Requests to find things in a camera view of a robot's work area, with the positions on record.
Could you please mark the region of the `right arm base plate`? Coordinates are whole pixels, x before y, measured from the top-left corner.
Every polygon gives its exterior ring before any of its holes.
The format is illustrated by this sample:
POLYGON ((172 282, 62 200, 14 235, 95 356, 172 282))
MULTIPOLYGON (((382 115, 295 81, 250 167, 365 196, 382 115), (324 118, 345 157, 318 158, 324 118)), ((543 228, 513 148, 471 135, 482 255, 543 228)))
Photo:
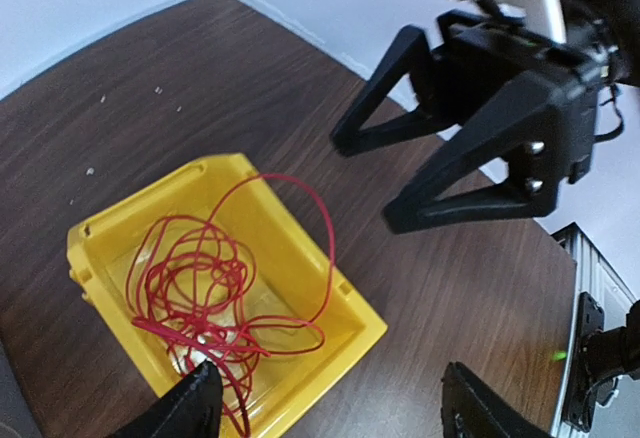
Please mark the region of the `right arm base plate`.
POLYGON ((604 309, 582 292, 562 418, 584 433, 591 431, 603 387, 623 375, 639 379, 639 304, 631 306, 623 326, 606 331, 604 318, 604 309))

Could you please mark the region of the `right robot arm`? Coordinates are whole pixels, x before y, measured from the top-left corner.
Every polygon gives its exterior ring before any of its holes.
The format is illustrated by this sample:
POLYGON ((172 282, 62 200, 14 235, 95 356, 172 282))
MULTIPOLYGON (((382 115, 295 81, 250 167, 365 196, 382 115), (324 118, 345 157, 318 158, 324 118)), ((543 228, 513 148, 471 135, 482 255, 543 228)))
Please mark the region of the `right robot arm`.
POLYGON ((469 0, 403 27, 332 130, 350 157, 453 129, 383 209, 396 234, 545 217, 590 170, 600 92, 639 82, 635 0, 469 0))

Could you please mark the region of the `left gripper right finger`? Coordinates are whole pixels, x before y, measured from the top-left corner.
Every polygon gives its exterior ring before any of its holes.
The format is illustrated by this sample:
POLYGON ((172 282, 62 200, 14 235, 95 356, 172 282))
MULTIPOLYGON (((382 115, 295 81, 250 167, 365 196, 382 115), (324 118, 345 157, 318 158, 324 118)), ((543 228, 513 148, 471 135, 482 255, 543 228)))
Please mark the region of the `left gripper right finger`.
POLYGON ((445 438, 550 437, 461 362, 450 362, 445 369, 441 421, 445 438))

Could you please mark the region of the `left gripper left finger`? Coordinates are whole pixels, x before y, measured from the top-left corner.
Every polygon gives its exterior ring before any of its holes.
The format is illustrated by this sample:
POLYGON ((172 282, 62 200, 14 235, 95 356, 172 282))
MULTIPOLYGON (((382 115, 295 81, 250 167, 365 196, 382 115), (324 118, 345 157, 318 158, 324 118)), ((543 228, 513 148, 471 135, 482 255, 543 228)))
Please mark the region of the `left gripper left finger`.
POLYGON ((223 386, 216 366, 202 362, 147 411, 110 437, 212 437, 220 433, 223 386))

